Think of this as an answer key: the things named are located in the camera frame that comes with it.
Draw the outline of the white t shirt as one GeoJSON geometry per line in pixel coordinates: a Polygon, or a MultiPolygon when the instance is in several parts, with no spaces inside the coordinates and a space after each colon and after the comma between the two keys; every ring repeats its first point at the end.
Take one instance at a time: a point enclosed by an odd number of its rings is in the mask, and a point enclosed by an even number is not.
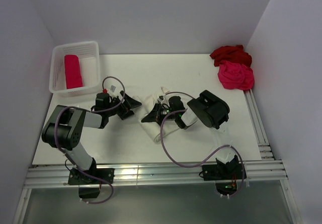
{"type": "MultiPolygon", "coordinates": [[[[138,110],[134,110],[134,113],[136,117],[138,118],[138,122],[140,126],[143,128],[143,130],[147,133],[147,135],[153,140],[153,142],[158,143],[160,142],[160,125],[156,122],[151,123],[144,123],[142,122],[143,118],[148,115],[148,113],[151,112],[152,107],[155,106],[156,103],[158,103],[159,96],[164,97],[165,100],[163,100],[162,103],[167,103],[170,97],[167,97],[166,94],[169,93],[167,88],[160,87],[160,89],[152,94],[149,95],[144,100],[139,98],[138,96],[134,96],[133,98],[139,102],[142,103],[142,106],[138,108],[138,110]]],[[[183,113],[183,123],[187,123],[187,127],[193,125],[197,121],[197,116],[193,113],[191,109],[188,108],[188,113],[183,113]]],[[[163,126],[163,137],[171,134],[172,132],[175,132],[179,130],[179,126],[177,126],[176,123],[165,123],[163,126]]]]}

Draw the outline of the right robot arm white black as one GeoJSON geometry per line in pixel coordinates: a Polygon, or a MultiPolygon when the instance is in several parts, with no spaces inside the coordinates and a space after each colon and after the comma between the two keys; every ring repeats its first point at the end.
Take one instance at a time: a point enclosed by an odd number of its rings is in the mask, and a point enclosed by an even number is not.
{"type": "Polygon", "coordinates": [[[177,162],[170,155],[164,143],[164,136],[176,129],[186,130],[197,121],[201,121],[212,132],[215,150],[201,163],[191,167],[200,166],[211,157],[215,157],[219,176],[230,178],[242,158],[232,146],[232,138],[227,126],[230,113],[228,104],[208,90],[204,90],[199,97],[191,97],[185,105],[180,97],[182,94],[183,92],[165,92],[157,99],[153,99],[150,102],[151,110],[142,116],[140,122],[151,123],[155,132],[154,142],[161,143],[165,154],[173,163],[188,168],[189,165],[177,162]]]}

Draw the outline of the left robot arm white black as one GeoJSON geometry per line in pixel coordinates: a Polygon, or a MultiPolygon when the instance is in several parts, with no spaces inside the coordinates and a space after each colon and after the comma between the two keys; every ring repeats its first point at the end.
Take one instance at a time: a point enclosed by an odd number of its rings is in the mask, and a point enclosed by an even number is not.
{"type": "Polygon", "coordinates": [[[97,180],[98,170],[95,159],[80,142],[83,128],[103,129],[111,116],[118,115],[124,120],[134,115],[133,109],[142,105],[124,91],[120,94],[121,96],[113,96],[106,90],[98,93],[90,111],[57,105],[42,130],[42,141],[66,155],[74,168],[81,170],[80,178],[86,183],[97,180]]]}

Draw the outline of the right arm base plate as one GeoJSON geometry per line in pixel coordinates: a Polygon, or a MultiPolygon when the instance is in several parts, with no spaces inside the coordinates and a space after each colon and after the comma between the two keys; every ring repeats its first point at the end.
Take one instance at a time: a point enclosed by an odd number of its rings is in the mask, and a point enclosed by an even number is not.
{"type": "Polygon", "coordinates": [[[244,173],[242,165],[237,164],[232,169],[228,169],[221,165],[203,165],[202,171],[199,173],[204,181],[221,181],[221,180],[241,180],[246,178],[247,175],[244,173]]]}

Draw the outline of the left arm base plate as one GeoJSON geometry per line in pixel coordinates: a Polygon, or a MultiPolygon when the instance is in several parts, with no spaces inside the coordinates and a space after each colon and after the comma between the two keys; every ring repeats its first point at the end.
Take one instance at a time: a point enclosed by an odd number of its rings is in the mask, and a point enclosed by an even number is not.
{"type": "Polygon", "coordinates": [[[114,168],[97,168],[96,161],[93,160],[89,170],[81,170],[78,167],[71,169],[65,164],[69,170],[67,184],[69,186],[78,186],[78,196],[81,201],[88,204],[101,204],[111,199],[114,194],[113,180],[114,168]],[[97,200],[101,194],[103,184],[110,187],[111,193],[103,200],[97,200]]]}

